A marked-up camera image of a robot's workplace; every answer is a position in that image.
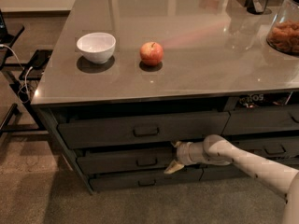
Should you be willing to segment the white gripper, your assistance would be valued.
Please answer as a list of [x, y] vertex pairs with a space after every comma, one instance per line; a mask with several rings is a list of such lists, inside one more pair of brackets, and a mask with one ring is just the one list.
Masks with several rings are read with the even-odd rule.
[[177, 149], [178, 161], [172, 160], [164, 170], [166, 175], [171, 175], [181, 170], [184, 165], [193, 165], [202, 161], [203, 145], [201, 142], [171, 142], [172, 146]]

